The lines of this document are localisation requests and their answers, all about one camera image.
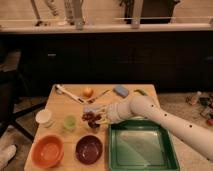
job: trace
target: bowl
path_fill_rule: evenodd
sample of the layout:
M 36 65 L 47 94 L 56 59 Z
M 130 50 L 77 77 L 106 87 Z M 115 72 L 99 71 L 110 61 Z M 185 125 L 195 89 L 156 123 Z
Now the bowl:
M 42 169 L 59 164 L 64 155 L 63 142 L 55 135 L 47 135 L 35 144 L 31 158 L 33 163 Z
M 79 140 L 75 154 L 81 163 L 93 164 L 101 157 L 102 151 L 101 141 L 95 136 L 88 135 Z
M 69 131 L 73 131 L 75 129 L 76 119 L 72 115 L 68 115 L 64 118 L 63 126 Z

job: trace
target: food item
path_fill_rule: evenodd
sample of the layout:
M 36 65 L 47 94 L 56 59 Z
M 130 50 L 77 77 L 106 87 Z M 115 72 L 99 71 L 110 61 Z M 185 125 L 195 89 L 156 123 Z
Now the food item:
M 83 90 L 83 95 L 87 98 L 91 97 L 93 94 L 93 89 L 90 87 L 85 87 Z
M 101 115 L 100 114 L 95 114 L 92 111 L 88 112 L 88 113 L 84 113 L 82 116 L 82 120 L 83 121 L 87 121 L 88 125 L 90 128 L 92 129 L 96 129 L 100 127 L 100 124 L 96 124 L 95 122 L 101 119 Z
M 213 126 L 213 119 L 207 119 L 207 124 L 210 126 Z

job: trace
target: tray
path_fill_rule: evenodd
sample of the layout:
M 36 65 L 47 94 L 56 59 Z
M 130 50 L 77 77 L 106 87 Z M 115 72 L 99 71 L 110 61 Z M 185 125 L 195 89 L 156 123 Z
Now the tray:
M 149 120 L 128 120 L 109 127 L 111 171 L 178 171 L 168 132 Z

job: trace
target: spoon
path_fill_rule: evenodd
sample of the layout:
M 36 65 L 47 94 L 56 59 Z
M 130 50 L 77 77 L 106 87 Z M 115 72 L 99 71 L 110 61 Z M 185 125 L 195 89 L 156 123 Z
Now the spoon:
M 68 95 L 70 98 L 72 98 L 73 100 L 75 100 L 76 102 L 80 103 L 80 104 L 87 104 L 87 102 L 84 99 L 81 99 L 80 97 L 70 93 L 69 91 L 67 91 L 62 85 L 60 84 L 56 84 L 55 85 L 55 90 L 58 94 L 66 94 Z

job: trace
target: utensil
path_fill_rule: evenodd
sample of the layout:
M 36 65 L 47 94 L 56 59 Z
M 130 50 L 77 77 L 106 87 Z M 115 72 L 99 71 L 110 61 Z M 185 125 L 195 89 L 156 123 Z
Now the utensil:
M 63 155 L 62 140 L 56 135 L 47 135 L 35 144 L 31 158 L 37 167 L 47 169 L 59 164 Z
M 70 93 L 69 91 L 67 91 L 67 90 L 66 90 L 62 85 L 60 85 L 60 84 L 56 84 L 56 85 L 55 85 L 55 89 L 56 89 L 56 92 L 57 92 L 57 93 L 59 93 L 59 94 L 64 93 L 64 94 L 68 95 L 70 98 L 72 98 L 73 100 L 75 100 L 76 102 L 78 102 L 78 103 L 80 103 L 80 104 L 87 104 L 87 102 L 86 102 L 84 99 L 82 99 L 82 98 L 80 98 L 80 97 L 78 97 L 78 96 L 76 96 L 76 95 Z
M 87 102 L 88 102 L 89 104 L 94 103 L 95 100 L 97 100 L 98 98 L 100 98 L 101 96 L 103 96 L 104 94 L 106 94 L 108 91 L 109 91 L 109 90 L 106 90 L 106 91 L 102 92 L 102 93 L 99 94 L 98 96 L 96 96 L 96 97 L 94 97 L 94 98 L 91 98 L 91 99 L 87 100 Z
M 84 164 L 95 163 L 102 154 L 103 145 L 101 141 L 92 135 L 80 139 L 76 146 L 76 157 Z

